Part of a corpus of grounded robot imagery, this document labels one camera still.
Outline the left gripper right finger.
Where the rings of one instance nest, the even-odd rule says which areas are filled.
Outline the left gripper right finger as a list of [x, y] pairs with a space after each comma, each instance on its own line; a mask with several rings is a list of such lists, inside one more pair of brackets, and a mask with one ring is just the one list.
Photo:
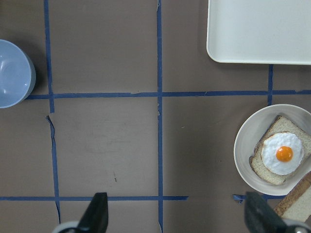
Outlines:
[[244, 206], [244, 222], [250, 233], [284, 233], [286, 223], [256, 192], [247, 192]]

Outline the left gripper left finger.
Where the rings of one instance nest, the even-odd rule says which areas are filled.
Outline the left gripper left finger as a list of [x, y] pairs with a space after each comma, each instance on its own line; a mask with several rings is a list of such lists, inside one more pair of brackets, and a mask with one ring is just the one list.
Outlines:
[[107, 193], [96, 193], [76, 229], [78, 233], [105, 233], [108, 220]]

